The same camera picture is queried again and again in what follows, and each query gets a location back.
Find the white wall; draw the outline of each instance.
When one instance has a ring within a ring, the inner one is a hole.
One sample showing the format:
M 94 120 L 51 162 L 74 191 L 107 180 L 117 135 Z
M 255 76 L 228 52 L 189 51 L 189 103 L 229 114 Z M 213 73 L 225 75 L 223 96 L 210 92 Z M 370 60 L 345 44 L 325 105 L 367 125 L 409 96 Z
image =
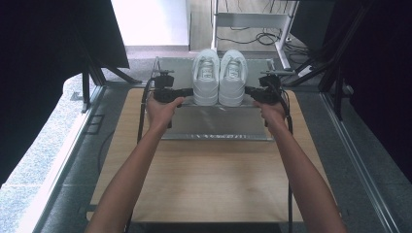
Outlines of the white wall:
M 125 46 L 188 46 L 189 0 L 112 0 Z

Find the metal frame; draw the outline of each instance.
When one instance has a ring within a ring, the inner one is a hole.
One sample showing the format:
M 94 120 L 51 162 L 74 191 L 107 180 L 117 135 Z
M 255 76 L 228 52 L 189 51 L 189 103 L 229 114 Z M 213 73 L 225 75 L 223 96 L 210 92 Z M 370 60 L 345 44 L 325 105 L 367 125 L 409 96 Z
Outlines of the metal frame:
M 245 14 L 245 13 L 219 13 L 219 0 L 215 0 L 212 28 L 212 50 L 218 49 L 218 27 L 254 27 L 254 28 L 282 28 L 282 37 L 275 43 L 276 50 L 285 70 L 291 70 L 291 65 L 283 50 L 289 35 L 292 20 L 297 7 L 297 1 L 292 1 L 287 14 Z

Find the black panel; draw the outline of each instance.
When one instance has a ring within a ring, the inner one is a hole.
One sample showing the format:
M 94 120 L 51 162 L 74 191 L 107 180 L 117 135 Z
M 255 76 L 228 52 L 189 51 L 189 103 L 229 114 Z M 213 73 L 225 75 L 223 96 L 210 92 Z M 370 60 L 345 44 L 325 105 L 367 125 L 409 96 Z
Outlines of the black panel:
M 84 48 L 113 67 L 128 67 L 128 61 L 110 0 L 2 1 L 0 11 L 3 183 L 47 121 L 64 82 L 82 73 Z
M 349 46 L 344 75 L 356 111 L 412 181 L 410 9 L 408 1 L 375 1 Z

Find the metal rail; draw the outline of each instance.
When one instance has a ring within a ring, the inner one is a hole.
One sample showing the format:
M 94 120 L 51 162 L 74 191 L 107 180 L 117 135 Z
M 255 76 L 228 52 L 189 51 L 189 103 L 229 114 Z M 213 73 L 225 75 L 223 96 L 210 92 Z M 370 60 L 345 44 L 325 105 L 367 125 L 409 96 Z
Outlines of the metal rail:
M 388 208 L 388 205 L 385 202 L 384 198 L 382 197 L 376 185 L 376 182 L 370 176 L 366 166 L 364 165 L 363 160 L 361 159 L 361 155 L 358 152 L 354 142 L 352 141 L 351 136 L 349 135 L 348 130 L 345 127 L 345 124 L 341 120 L 339 120 L 334 113 L 333 104 L 330 97 L 325 93 L 321 93 L 321 98 L 324 100 L 330 119 L 332 120 L 336 131 L 339 134 L 340 139 L 342 140 L 343 146 L 349 154 L 354 168 L 360 178 L 360 182 L 363 184 L 364 190 L 366 191 L 366 194 L 369 197 L 369 200 L 372 203 L 372 206 L 375 209 L 375 212 L 379 217 L 385 231 L 391 233 L 399 232 L 391 211 Z

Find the pair of sneakers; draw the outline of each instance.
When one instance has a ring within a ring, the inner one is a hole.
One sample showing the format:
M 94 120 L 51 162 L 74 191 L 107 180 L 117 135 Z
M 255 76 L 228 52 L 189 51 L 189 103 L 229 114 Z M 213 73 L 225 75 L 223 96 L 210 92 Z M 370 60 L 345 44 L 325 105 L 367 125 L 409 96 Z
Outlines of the pair of sneakers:
M 222 61 L 214 50 L 203 50 L 191 67 L 194 103 L 212 106 L 218 103 L 228 107 L 242 104 L 248 66 L 238 50 L 227 51 Z

